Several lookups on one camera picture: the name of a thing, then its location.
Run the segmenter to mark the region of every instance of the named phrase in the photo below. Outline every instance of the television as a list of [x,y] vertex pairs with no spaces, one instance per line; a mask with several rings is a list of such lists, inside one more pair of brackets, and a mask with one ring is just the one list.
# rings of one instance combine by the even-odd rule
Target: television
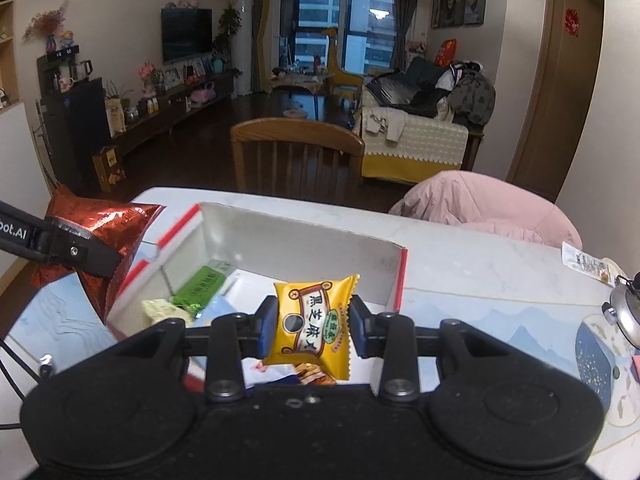
[[162,10],[162,59],[207,54],[213,49],[211,9]]

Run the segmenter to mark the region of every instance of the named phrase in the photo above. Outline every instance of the yellow snack package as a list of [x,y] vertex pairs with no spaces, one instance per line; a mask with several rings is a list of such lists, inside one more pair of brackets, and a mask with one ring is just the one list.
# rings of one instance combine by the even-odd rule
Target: yellow snack package
[[311,363],[349,378],[349,302],[359,275],[340,282],[274,283],[278,323],[266,365]]

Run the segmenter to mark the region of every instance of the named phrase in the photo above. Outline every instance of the pink jacket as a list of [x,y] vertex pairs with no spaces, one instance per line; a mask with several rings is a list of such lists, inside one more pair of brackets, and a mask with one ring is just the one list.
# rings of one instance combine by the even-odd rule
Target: pink jacket
[[565,241],[582,248],[578,231],[554,204],[469,171],[441,171],[412,187],[389,213],[552,247],[560,248]]

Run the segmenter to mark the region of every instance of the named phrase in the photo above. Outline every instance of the black cabinet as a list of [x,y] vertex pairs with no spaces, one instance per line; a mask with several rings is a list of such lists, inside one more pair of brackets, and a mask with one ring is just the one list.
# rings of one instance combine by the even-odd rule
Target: black cabinet
[[79,196],[100,192],[92,155],[111,144],[102,79],[74,85],[41,100],[42,119],[56,178]]

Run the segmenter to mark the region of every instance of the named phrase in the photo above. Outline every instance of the red paper decoration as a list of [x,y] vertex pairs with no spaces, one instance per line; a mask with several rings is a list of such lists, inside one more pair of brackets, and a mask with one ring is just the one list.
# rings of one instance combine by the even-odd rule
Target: red paper decoration
[[567,9],[564,14],[564,30],[572,36],[578,37],[580,31],[580,16],[575,9]]

